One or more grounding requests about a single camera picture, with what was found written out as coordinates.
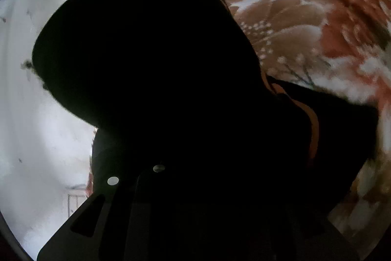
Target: silver rivet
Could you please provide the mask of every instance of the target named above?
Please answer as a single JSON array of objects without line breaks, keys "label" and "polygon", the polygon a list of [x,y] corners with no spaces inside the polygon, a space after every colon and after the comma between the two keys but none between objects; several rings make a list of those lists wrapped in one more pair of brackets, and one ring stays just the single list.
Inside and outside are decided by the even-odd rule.
[{"label": "silver rivet", "polygon": [[162,172],[163,170],[165,170],[166,169],[166,167],[164,166],[164,165],[155,165],[154,167],[153,167],[153,171],[154,172]]},{"label": "silver rivet", "polygon": [[113,176],[113,177],[110,177],[110,178],[107,180],[107,183],[108,183],[110,186],[114,186],[114,185],[118,184],[119,181],[120,181],[120,180],[119,180],[118,177]]}]

